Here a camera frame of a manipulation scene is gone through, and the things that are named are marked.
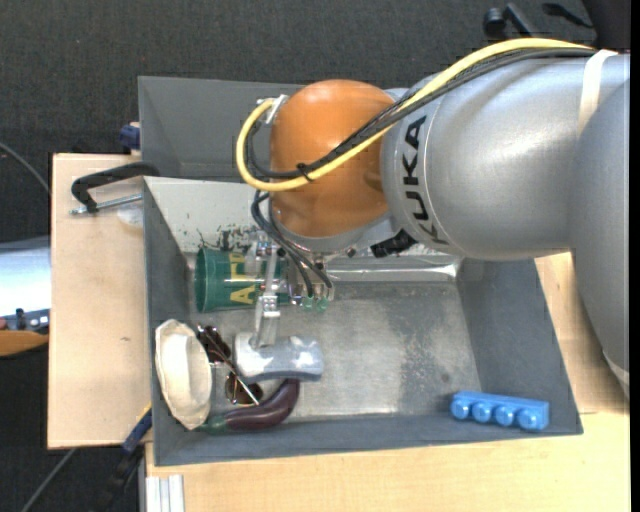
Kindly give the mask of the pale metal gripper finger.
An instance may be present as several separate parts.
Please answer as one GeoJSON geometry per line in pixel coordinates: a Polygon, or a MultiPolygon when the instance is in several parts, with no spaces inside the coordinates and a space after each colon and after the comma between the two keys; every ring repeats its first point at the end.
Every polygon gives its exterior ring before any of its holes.
{"type": "Polygon", "coordinates": [[[259,346],[259,322],[263,311],[276,310],[276,296],[275,295],[263,295],[261,296],[255,308],[255,328],[251,338],[252,346],[259,346]]]}
{"type": "Polygon", "coordinates": [[[259,322],[259,346],[272,346],[278,338],[281,312],[263,311],[259,322]]]}

